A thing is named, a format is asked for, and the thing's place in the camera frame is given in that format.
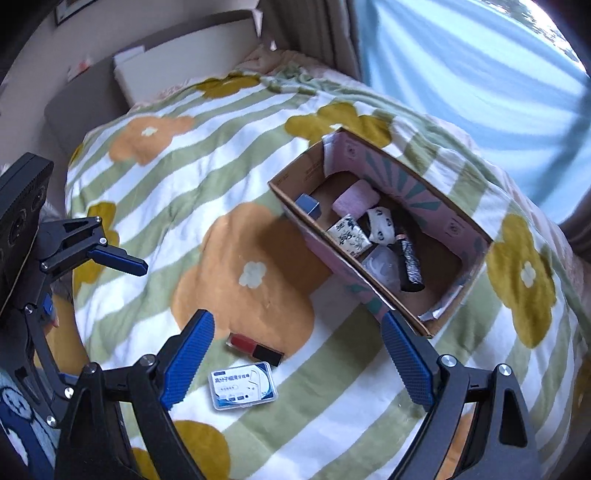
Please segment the small container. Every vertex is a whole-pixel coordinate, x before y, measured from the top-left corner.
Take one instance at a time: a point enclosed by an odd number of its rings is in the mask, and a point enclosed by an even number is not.
[[[250,355],[255,360],[269,362],[274,367],[278,367],[281,363],[281,360],[283,360],[282,352],[278,352],[267,345],[258,343],[252,338],[248,338],[246,335],[242,335],[241,333],[231,333],[226,340],[226,345]]]
[[[216,410],[252,407],[278,397],[267,362],[216,370],[209,375],[209,389]]]
[[[377,245],[361,264],[389,291],[400,291],[398,256],[388,247]]]
[[[322,211],[320,210],[320,203],[315,198],[312,198],[310,195],[302,193],[298,199],[295,201],[295,204],[300,207],[306,215],[309,215],[312,220],[318,220],[320,215],[322,215]]]
[[[343,250],[354,257],[360,256],[372,245],[363,229],[351,215],[345,215],[326,233],[334,238]]]

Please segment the metal screw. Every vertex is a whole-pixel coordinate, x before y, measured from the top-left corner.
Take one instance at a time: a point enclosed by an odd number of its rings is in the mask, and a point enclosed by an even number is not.
[[[499,373],[501,375],[505,375],[506,377],[508,377],[509,375],[511,375],[513,373],[513,370],[507,364],[500,364],[499,365]]]
[[[152,354],[144,355],[142,358],[139,359],[139,364],[142,367],[150,367],[151,365],[154,365],[155,362],[156,356]]]
[[[441,358],[441,362],[446,367],[455,367],[457,365],[456,357],[453,355],[443,355]]]
[[[84,373],[87,375],[92,375],[94,372],[96,372],[96,363],[91,362],[88,365],[85,365],[84,367]]]

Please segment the blue gripper pad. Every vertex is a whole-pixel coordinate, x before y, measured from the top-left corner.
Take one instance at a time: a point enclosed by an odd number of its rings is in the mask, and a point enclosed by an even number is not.
[[[411,400],[429,410],[435,403],[433,376],[391,312],[382,319],[382,340]]]
[[[185,338],[177,355],[164,373],[164,388],[160,403],[166,411],[185,398],[195,373],[211,345],[214,329],[213,315],[204,310],[201,318],[197,320],[197,325]]]

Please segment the picture frame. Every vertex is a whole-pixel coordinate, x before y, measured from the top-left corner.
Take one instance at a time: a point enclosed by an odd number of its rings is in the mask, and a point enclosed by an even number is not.
[[[72,15],[78,13],[84,7],[94,3],[96,0],[63,0],[54,9],[56,25],[61,25]]]

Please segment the blanket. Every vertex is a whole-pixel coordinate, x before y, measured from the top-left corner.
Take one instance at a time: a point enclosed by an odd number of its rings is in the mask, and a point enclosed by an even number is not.
[[[170,410],[208,479],[387,478],[425,412],[410,401],[373,315],[306,248],[267,187],[341,125],[477,223],[486,219],[495,243],[485,266],[432,341],[470,367],[513,367],[549,473],[590,371],[591,324],[559,252],[448,130],[296,64],[206,80],[87,135],[69,168],[68,214],[100,215],[109,243],[150,265],[145,277],[92,262],[75,270],[89,358],[103,368],[133,364],[208,309],[215,339]],[[285,352],[273,372],[277,401],[214,410],[207,375],[249,362],[225,345],[230,331]],[[124,417],[142,473],[156,478],[128,406]]]

